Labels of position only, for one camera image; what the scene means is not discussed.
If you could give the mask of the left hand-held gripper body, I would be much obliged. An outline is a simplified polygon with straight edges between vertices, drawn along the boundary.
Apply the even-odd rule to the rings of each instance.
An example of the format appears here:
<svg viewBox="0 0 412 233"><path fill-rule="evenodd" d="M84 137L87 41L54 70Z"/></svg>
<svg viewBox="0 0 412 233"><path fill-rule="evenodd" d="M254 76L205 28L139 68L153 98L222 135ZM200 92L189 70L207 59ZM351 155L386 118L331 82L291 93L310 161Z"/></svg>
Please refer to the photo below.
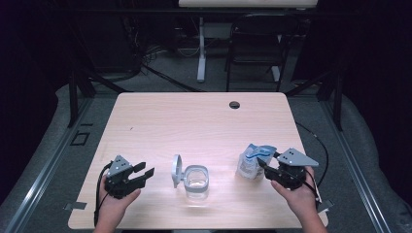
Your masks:
<svg viewBox="0 0 412 233"><path fill-rule="evenodd" d="M130 179L134 173L133 165L121 155L117 155L109 172L106 175L105 190L117 199L121 199L137 188L143 188L144 182L139 183L137 178Z"/></svg>

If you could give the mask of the blue and white pouch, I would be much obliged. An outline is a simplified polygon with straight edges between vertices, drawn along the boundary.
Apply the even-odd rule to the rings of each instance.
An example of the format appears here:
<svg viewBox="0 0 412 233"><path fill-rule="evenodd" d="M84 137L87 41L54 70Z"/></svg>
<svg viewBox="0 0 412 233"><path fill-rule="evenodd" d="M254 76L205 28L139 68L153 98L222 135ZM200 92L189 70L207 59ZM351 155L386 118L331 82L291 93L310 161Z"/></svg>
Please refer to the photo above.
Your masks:
<svg viewBox="0 0 412 233"><path fill-rule="evenodd" d="M277 149L272 146L256 146L254 144L249 144L239 155L236 174L249 180L262 179L263 169L259 166L258 159L269 164L276 151Z"/></svg>

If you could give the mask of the clear jar with grey lid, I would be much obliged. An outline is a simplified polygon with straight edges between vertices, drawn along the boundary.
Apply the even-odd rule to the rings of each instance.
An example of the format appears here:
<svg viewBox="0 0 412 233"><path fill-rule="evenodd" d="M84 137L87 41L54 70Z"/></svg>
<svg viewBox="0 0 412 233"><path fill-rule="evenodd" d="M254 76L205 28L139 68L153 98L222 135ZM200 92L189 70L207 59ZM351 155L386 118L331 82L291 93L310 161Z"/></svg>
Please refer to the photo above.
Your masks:
<svg viewBox="0 0 412 233"><path fill-rule="evenodd" d="M171 178L173 186L184 185L190 201L203 201L209 194L209 171L203 165L183 166L182 157L175 154L172 162Z"/></svg>

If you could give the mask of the person's left hand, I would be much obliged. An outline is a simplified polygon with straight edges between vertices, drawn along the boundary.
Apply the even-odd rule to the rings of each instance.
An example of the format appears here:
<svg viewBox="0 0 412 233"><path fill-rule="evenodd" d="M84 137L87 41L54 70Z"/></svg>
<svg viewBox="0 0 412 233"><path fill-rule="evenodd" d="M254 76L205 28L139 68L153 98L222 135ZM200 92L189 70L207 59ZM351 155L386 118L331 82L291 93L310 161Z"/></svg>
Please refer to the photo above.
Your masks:
<svg viewBox="0 0 412 233"><path fill-rule="evenodd" d="M119 225L126 209L133 203L141 194L141 189L137 188L130 194L126 195L121 199L114 198L108 195L105 190L106 176L103 176L100 183L100 194L99 194L99 214L98 222L112 222L113 224Z"/></svg>

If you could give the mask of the black folding chair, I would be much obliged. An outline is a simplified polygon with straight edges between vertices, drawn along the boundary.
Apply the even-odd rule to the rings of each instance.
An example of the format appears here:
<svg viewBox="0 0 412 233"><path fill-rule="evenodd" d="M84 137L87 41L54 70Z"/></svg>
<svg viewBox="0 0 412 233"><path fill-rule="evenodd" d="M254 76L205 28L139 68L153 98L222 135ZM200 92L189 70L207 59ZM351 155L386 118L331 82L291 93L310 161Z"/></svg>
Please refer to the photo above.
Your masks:
<svg viewBox="0 0 412 233"><path fill-rule="evenodd" d="M253 13L237 18L230 27L225 90L229 91L232 65L266 66L279 70L276 90L284 77L292 38L299 29L299 20L292 15Z"/></svg>

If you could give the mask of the aluminium floor rail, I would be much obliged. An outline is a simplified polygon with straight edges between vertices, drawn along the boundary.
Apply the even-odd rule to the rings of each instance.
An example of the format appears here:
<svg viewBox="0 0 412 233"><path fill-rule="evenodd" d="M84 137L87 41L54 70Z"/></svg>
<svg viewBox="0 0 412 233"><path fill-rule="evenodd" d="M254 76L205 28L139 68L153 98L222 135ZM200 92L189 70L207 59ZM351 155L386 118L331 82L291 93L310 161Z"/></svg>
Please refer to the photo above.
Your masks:
<svg viewBox="0 0 412 233"><path fill-rule="evenodd" d="M380 208L377 199L372 192L365 176L361 170L358 161L342 131L336 126L333 116L332 108L328 102L321 101L320 106L326 116L326 120L330 125L334 136L337 138L341 149L343 150L343 157L345 159L348 171L351 175L353 183L355 184L360 199L369 215L369 218L374 226L376 233L394 233L385 219L382 209Z"/></svg>
<svg viewBox="0 0 412 233"><path fill-rule="evenodd" d="M81 102L78 118L71 127L68 127L69 103L63 100L58 103L40 145L0 206L0 233L21 233L24 230L59 170L70 148L70 142L75 138L81 121L86 117L93 102L90 98Z"/></svg>

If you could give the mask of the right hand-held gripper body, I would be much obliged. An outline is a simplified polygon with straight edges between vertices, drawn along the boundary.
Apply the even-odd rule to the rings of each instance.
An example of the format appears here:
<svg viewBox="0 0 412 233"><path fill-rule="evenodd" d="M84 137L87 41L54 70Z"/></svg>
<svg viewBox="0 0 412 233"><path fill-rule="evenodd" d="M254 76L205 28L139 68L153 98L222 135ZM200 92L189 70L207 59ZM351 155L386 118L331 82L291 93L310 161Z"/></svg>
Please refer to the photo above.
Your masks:
<svg viewBox="0 0 412 233"><path fill-rule="evenodd" d="M306 181L306 167L317 167L319 162L304 153L290 148L276 158L278 167L274 178L267 178L276 181L284 188L291 190L300 188Z"/></svg>

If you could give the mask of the grey tape strip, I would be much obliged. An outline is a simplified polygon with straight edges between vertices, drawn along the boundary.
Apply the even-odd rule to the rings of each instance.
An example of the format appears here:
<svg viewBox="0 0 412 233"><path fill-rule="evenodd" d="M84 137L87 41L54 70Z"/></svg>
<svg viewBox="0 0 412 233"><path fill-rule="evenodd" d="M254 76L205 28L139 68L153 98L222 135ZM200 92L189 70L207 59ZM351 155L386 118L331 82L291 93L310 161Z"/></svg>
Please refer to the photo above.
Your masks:
<svg viewBox="0 0 412 233"><path fill-rule="evenodd" d="M86 208L86 203L84 202L66 203L64 206L65 211L84 210L85 208Z"/></svg>
<svg viewBox="0 0 412 233"><path fill-rule="evenodd" d="M325 201L319 202L317 205L317 212L318 213L327 212L333 206L334 206L334 203L331 200L325 200Z"/></svg>

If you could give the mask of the black square floor frame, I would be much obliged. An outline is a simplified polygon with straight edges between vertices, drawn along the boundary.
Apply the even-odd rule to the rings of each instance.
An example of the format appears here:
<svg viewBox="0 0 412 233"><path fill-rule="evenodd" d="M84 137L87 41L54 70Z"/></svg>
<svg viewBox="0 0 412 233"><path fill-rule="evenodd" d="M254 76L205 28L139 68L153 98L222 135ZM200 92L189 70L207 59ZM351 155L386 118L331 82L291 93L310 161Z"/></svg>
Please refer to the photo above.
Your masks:
<svg viewBox="0 0 412 233"><path fill-rule="evenodd" d="M90 135L89 132L77 131L70 145L71 146L84 146L89 138L89 135Z"/></svg>

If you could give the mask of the white background desk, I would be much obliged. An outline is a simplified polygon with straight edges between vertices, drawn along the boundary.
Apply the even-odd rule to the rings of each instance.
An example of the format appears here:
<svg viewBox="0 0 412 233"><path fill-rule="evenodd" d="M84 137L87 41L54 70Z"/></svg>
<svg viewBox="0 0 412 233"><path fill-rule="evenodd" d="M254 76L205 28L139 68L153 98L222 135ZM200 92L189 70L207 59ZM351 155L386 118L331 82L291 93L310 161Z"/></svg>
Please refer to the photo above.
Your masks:
<svg viewBox="0 0 412 233"><path fill-rule="evenodd" d="M188 8L316 8L319 0L179 0Z"/></svg>

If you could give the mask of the person's right hand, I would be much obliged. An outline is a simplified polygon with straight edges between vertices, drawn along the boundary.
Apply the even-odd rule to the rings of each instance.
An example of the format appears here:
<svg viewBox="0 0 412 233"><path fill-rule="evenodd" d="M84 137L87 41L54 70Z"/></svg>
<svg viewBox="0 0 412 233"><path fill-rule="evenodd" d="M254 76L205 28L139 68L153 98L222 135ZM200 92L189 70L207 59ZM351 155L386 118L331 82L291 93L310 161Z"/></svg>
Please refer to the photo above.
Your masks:
<svg viewBox="0 0 412 233"><path fill-rule="evenodd" d="M295 190L288 190L281 186L276 181L272 181L273 188L286 199L288 206L292 212L299 218L303 215L312 215L317 212L315 194L313 191L303 184L300 188Z"/></svg>

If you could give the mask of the black metal frame post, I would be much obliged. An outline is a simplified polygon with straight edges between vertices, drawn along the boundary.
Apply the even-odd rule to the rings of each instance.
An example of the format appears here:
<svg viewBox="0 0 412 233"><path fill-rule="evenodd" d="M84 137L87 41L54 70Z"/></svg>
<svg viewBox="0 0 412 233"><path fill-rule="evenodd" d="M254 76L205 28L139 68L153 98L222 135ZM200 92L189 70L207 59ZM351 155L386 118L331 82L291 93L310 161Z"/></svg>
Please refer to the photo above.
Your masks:
<svg viewBox="0 0 412 233"><path fill-rule="evenodd" d="M335 86L335 92L334 92L333 122L339 131L342 130L342 126L341 126L342 84L343 84L342 76L338 74L336 76L336 86Z"/></svg>
<svg viewBox="0 0 412 233"><path fill-rule="evenodd" d="M69 77L70 120L68 127L72 127L78 118L78 94L75 73Z"/></svg>

